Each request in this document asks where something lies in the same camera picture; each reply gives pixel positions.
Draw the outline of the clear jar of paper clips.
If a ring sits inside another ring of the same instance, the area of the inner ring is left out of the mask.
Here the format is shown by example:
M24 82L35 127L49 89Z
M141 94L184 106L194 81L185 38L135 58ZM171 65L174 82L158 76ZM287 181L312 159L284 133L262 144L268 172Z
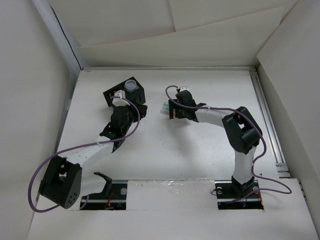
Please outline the clear jar of paper clips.
M124 83L127 92L132 93L138 89L137 82L134 79L128 79Z

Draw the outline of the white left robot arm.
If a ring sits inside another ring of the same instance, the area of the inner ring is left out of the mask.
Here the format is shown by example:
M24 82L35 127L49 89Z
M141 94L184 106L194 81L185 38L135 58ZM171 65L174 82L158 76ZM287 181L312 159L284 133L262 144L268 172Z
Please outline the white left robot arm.
M92 177L86 172L121 147L133 134L129 131L132 124L138 125L147 109L146 105L138 103L114 107L110 122L94 143L73 147L73 154L56 154L49 160L39 194L64 209L72 207L80 197L108 198L113 191L112 179L100 171L93 172Z

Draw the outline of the orange highlighter marker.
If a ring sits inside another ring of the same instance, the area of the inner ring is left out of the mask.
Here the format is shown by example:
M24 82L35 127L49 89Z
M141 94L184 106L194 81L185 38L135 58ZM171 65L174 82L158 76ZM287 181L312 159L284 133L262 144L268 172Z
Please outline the orange highlighter marker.
M165 114L165 115L170 115L170 112L168 111L168 110L163 110L163 109L161 109L160 110L160 113L161 114ZM175 111L173 111L173 118L175 118L176 117L176 113L175 113Z

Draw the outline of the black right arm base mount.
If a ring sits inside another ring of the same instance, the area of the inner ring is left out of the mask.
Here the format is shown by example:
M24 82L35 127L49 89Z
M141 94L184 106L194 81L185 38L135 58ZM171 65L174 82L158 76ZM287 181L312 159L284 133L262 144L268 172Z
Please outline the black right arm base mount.
M260 193L254 192L258 188L258 181L254 177L243 185L232 177L231 180L215 181L211 194L216 196L219 210L263 210Z

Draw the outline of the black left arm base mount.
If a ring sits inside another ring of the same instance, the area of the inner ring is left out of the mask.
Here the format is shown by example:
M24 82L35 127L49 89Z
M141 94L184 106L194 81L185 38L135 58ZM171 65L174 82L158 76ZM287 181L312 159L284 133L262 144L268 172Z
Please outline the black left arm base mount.
M79 209L82 211L124 211L127 207L127 180L113 180L111 177L94 172L81 183Z

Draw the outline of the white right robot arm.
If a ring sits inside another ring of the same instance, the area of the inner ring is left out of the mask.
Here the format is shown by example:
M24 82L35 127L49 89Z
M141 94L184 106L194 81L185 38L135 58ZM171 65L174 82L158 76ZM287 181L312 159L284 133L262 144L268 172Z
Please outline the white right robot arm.
M191 92L178 89L175 99L168 100L169 118L188 119L224 129L228 142L234 150L234 171L231 191L235 198L246 195L254 183L252 166L262 130L246 107L219 109L205 103L197 104Z

